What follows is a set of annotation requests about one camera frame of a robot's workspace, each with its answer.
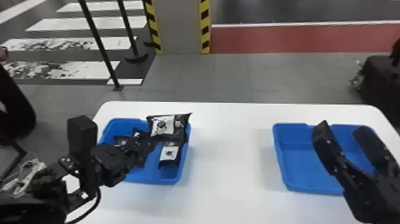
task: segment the black cable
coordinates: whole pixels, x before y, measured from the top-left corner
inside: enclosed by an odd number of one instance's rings
[[[88,216],[92,211],[94,211],[97,206],[100,203],[100,199],[101,199],[101,192],[100,192],[100,188],[97,189],[97,198],[96,198],[96,202],[93,204],[93,206],[91,208],[89,208],[88,211],[86,211],[85,213],[81,214],[78,218],[73,219],[69,222],[66,222],[65,224],[75,224],[79,221],[81,221],[82,219],[84,219],[86,216]]]

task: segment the person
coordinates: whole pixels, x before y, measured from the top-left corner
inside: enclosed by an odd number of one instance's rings
[[[400,63],[400,38],[393,44],[392,53],[389,58],[393,59],[392,65],[394,67],[399,66]]]
[[[8,59],[8,51],[0,47],[0,62]],[[0,64],[0,145],[9,145],[24,138],[36,125],[36,114],[10,74]]]

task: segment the white line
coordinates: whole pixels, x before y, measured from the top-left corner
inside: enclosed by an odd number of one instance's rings
[[[140,85],[143,82],[143,79],[118,79],[118,82],[121,85]],[[107,82],[108,86],[114,85],[112,79],[109,79]]]
[[[101,38],[105,49],[129,49],[128,37],[103,37]],[[66,49],[98,50],[94,38],[37,38],[37,39],[9,39],[0,44],[9,51],[56,51]]]
[[[47,0],[26,0],[24,2],[19,3],[11,8],[8,8],[0,13],[0,24],[5,23],[6,21],[30,10],[31,8],[39,5],[42,2]]]
[[[327,21],[300,23],[243,23],[243,24],[213,24],[212,28],[234,27],[276,27],[276,26],[348,26],[348,25],[385,25],[400,24],[400,20],[365,20],[365,21]]]
[[[128,16],[131,28],[143,28],[147,21],[146,16]],[[97,29],[124,29],[122,17],[95,17],[93,18]],[[46,30],[87,30],[88,23],[85,18],[45,18],[26,31]]]
[[[115,69],[119,61],[111,61]],[[4,63],[4,69],[16,79],[42,77],[46,79],[109,79],[107,67],[103,61],[67,61],[49,63],[45,61],[11,61]]]
[[[126,10],[142,10],[142,1],[124,1]],[[105,2],[88,2],[87,7],[91,11],[115,11],[119,10],[118,3],[116,1],[105,1]],[[64,12],[80,12],[82,11],[79,3],[68,3],[59,10],[60,13]]]

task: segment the plastic tray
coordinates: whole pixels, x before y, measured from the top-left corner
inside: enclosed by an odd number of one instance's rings
[[[274,144],[282,179],[290,191],[341,195],[343,188],[330,176],[314,150],[311,133],[314,126],[278,123],[273,126]],[[347,159],[367,173],[374,167],[357,144],[352,133],[360,126],[331,125]]]
[[[114,144],[115,136],[130,136],[132,128],[149,131],[147,121],[140,119],[112,119],[103,131],[99,143]],[[127,174],[125,181],[139,182],[139,183],[153,183],[162,185],[173,185],[179,181],[183,165],[185,164],[186,153],[188,151],[189,137],[190,137],[190,124],[186,128],[188,136],[187,143],[182,147],[181,158],[179,166],[177,167],[162,167],[158,168],[161,149],[163,143],[159,142],[156,148],[151,152],[146,159],[144,167],[134,167]]]

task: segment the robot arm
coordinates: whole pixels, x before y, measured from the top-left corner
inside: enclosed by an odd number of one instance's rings
[[[22,196],[0,194],[0,223],[64,223],[67,214],[96,198],[90,210],[69,223],[80,221],[98,205],[99,187],[123,181],[130,168],[143,160],[143,152],[151,152],[157,144],[133,138],[126,147],[97,145],[97,125],[86,116],[69,119],[67,132],[68,155],[38,171]],[[79,179],[80,188],[71,194],[63,181],[66,175]]]
[[[383,142],[368,127],[353,136],[375,167],[375,174],[363,172],[349,161],[326,121],[312,131],[315,151],[330,175],[343,186],[343,196],[354,217],[363,223],[400,223],[400,168]]]

